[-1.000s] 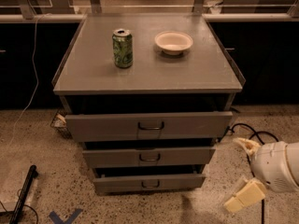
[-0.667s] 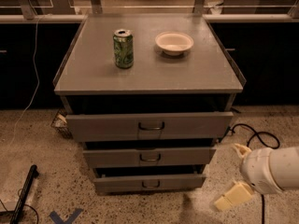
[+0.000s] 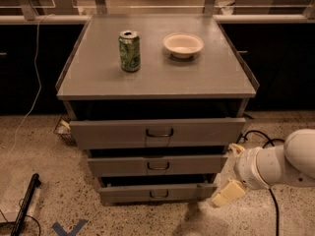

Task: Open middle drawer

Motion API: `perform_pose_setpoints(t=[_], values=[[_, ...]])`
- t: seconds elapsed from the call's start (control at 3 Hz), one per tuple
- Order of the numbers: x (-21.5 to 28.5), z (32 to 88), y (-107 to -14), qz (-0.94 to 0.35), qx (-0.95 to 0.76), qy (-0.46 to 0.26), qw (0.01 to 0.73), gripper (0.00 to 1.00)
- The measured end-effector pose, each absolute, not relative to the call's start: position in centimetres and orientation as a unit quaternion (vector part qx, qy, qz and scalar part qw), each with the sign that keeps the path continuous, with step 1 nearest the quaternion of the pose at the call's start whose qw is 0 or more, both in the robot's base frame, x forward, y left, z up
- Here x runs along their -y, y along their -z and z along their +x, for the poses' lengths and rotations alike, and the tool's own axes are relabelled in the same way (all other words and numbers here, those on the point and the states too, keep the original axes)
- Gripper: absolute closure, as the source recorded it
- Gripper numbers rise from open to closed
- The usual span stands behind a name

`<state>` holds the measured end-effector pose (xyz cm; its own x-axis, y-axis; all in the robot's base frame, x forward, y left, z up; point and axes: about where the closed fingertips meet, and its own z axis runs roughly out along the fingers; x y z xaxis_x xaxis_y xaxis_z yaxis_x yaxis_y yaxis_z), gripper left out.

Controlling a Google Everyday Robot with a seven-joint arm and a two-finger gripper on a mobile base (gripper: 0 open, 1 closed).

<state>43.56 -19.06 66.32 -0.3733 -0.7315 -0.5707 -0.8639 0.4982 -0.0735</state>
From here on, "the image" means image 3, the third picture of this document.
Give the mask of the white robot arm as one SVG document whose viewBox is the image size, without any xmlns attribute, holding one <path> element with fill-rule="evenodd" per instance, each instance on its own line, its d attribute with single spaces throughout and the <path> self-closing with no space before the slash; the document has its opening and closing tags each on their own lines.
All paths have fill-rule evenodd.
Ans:
<svg viewBox="0 0 315 236">
<path fill-rule="evenodd" d="M 246 194 L 248 189 L 270 189 L 285 184 L 295 187 L 315 186 L 315 130 L 291 133 L 280 146 L 245 149 L 229 146 L 235 157 L 235 179 L 228 179 L 212 197 L 215 207 L 222 207 Z"/>
</svg>

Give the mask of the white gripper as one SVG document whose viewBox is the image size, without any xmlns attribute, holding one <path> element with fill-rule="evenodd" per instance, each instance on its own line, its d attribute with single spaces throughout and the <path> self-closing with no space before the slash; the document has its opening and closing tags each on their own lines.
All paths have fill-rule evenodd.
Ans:
<svg viewBox="0 0 315 236">
<path fill-rule="evenodd" d="M 234 165 L 237 178 L 252 190 L 269 189 L 269 171 L 273 169 L 272 150 L 254 147 L 245 149 L 238 144 L 230 144 L 228 148 L 238 155 Z M 246 194 L 245 186 L 238 180 L 228 180 L 220 191 L 212 198 L 216 207 L 222 207 L 236 201 Z"/>
</svg>

